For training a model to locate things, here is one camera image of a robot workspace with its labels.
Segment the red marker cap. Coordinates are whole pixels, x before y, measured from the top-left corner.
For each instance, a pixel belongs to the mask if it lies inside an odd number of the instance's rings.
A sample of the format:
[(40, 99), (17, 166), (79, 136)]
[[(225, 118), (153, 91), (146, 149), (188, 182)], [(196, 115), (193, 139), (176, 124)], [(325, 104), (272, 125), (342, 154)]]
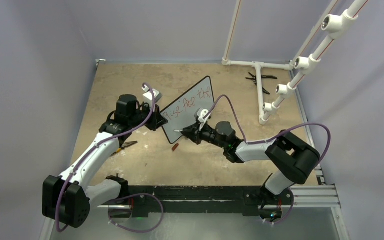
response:
[(174, 152), (178, 147), (179, 147), (179, 143), (176, 143), (176, 144), (171, 148), (171, 150)]

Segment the small black-framed whiteboard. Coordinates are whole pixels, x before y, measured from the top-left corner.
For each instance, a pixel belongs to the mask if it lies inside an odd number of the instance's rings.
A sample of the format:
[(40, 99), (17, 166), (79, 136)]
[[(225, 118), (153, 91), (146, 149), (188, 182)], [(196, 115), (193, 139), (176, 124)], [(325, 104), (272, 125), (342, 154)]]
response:
[(162, 129), (169, 144), (182, 137), (178, 130), (196, 122), (195, 114), (199, 109), (208, 110), (214, 103), (212, 80), (206, 76), (161, 110), (161, 115), (167, 120)]

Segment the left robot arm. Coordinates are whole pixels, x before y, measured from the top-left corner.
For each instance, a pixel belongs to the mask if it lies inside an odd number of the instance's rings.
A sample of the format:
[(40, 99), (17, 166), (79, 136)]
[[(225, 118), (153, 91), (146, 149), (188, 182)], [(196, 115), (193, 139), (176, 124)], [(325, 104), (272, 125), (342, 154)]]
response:
[(42, 215), (57, 225), (79, 228), (92, 209), (109, 201), (126, 203), (130, 197), (127, 180), (110, 175), (100, 184), (90, 183), (103, 164), (117, 150), (123, 150), (133, 132), (142, 126), (156, 131), (168, 122), (157, 104), (161, 98), (157, 90), (144, 93), (142, 103), (132, 94), (121, 95), (87, 150), (58, 176), (49, 175), (44, 180)]

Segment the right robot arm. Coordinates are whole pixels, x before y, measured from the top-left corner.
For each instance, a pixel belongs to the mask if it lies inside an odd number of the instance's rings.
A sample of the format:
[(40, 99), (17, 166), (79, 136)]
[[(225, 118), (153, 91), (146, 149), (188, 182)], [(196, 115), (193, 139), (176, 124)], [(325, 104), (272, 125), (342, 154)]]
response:
[(321, 158), (315, 148), (286, 130), (273, 140), (256, 142), (237, 137), (228, 121), (219, 122), (215, 128), (207, 123), (195, 123), (179, 133), (197, 145), (207, 142), (222, 148), (223, 155), (231, 163), (270, 160), (278, 171), (267, 179), (260, 191), (262, 200), (268, 204), (278, 200), (292, 185), (304, 184)]

